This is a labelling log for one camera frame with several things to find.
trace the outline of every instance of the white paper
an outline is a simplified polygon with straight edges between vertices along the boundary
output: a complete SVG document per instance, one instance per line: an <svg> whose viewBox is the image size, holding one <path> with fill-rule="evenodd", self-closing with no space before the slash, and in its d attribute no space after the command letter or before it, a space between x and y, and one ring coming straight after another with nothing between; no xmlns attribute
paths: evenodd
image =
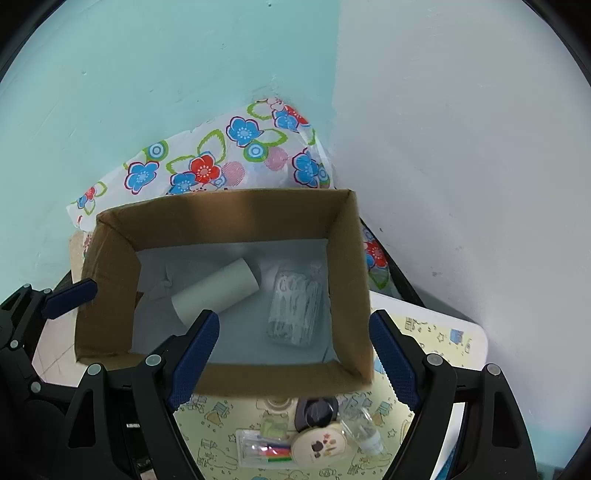
<svg viewBox="0 0 591 480"><path fill-rule="evenodd" d="M212 363L242 365L301 365L336 359L332 348L330 299L322 295L314 338L309 347L282 345L267 336L275 276L281 264L305 271L321 265L319 281L328 293L326 240L284 240L233 244L187 245L138 252L142 264L138 290L150 291L166 278L170 295L196 284L231 262L244 258L260 285L259 291L219 314L220 336L209 358ZM170 296L150 300L144 295L135 309L132 351L150 353L170 335L182 335L187 326L174 311Z"/></svg>

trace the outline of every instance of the cardboard tube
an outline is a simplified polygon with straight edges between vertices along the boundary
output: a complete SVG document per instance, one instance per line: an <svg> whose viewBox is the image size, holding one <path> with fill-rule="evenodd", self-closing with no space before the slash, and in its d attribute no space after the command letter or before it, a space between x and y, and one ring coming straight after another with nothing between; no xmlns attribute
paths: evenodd
<svg viewBox="0 0 591 480"><path fill-rule="evenodd" d="M202 310L221 313L258 291L256 278L243 258L173 295L178 318L190 327Z"/></svg>

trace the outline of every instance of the open cardboard box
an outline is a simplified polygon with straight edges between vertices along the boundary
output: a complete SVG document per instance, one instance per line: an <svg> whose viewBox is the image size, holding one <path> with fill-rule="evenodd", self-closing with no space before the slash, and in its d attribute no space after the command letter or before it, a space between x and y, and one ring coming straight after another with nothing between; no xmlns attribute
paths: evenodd
<svg viewBox="0 0 591 480"><path fill-rule="evenodd" d="M300 365L208 363L196 391L233 397L318 396L372 381L369 293L355 193L261 189L162 197L97 217L82 278L98 294L79 308L78 361L107 369L136 365L129 353L141 265L136 252L159 247L292 239L327 239L332 344L339 361Z"/></svg>

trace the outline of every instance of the small glass bottle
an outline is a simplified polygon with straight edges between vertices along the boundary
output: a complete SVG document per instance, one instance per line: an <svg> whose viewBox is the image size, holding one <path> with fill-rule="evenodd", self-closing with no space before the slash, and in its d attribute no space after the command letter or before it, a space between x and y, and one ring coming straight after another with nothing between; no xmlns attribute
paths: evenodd
<svg viewBox="0 0 591 480"><path fill-rule="evenodd" d="M367 409L348 406L341 414L341 425L366 455L379 455L386 451L382 437Z"/></svg>

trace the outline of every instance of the round lid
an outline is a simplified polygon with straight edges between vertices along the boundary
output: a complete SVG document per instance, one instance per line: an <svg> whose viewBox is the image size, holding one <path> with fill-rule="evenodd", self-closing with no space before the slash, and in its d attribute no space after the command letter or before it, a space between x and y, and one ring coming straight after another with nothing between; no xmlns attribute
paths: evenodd
<svg viewBox="0 0 591 480"><path fill-rule="evenodd" d="M340 424L300 433L291 445L291 457L303 468L323 468L338 460L347 447Z"/></svg>

